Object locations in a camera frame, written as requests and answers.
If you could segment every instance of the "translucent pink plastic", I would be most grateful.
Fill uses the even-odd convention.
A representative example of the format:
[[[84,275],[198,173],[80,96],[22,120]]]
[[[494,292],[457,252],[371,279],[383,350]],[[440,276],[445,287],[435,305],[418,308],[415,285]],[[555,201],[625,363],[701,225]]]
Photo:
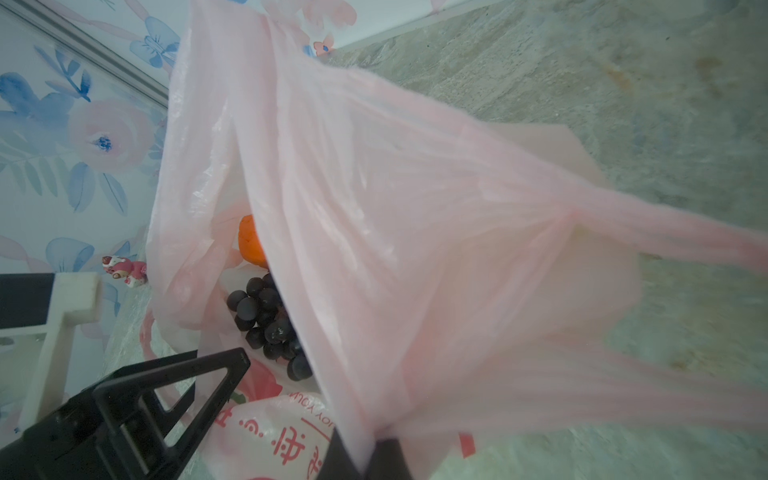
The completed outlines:
[[[765,392],[601,345],[640,298],[637,251],[765,273],[764,233],[611,190],[565,127],[483,124],[191,4],[147,244],[172,346],[231,323],[218,276],[253,213],[358,466],[392,436],[424,478],[458,432],[768,427]]]

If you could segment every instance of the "blue flower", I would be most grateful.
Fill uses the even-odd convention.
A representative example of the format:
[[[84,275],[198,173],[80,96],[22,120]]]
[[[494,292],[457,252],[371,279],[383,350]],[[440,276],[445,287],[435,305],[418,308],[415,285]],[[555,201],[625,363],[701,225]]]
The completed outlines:
[[[0,98],[13,111],[0,111],[0,135],[17,132],[26,140],[26,153],[53,155],[56,144],[68,143],[67,122],[74,98],[50,93],[39,99],[15,72],[0,75]]]
[[[163,60],[173,67],[181,42],[179,35],[155,17],[147,17],[144,25],[149,35],[144,37],[143,41],[132,41],[131,51],[155,68],[162,68]]]

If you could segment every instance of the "orange fruit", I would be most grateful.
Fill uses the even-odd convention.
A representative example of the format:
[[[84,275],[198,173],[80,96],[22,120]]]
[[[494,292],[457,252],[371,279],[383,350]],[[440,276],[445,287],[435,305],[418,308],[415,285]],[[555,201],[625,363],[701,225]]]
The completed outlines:
[[[240,221],[237,246],[240,248],[240,255],[243,256],[245,261],[269,269],[264,249],[261,247],[259,236],[256,235],[256,224],[253,222],[253,215],[243,217]]]

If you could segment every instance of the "floral wallpaper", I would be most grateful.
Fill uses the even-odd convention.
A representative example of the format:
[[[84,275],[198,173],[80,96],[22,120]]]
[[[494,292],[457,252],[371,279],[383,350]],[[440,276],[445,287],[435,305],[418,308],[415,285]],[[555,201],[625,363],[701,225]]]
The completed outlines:
[[[188,0],[37,0],[168,86]],[[288,27],[321,56],[469,0],[230,0]]]
[[[0,273],[103,273],[104,255],[135,258],[165,110],[4,15],[0,42]],[[101,321],[76,330],[69,395],[101,376],[127,288],[106,274],[103,282]],[[0,389],[0,431],[19,401]]]

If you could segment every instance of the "pink bear figurine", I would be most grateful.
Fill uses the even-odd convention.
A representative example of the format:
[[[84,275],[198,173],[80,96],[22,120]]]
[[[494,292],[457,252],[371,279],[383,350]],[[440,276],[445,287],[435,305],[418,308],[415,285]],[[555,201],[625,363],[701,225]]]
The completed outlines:
[[[102,257],[101,265],[104,271],[112,275],[112,278],[125,278],[125,283],[133,288],[144,285],[147,282],[147,264],[145,262],[131,262],[123,257]]]

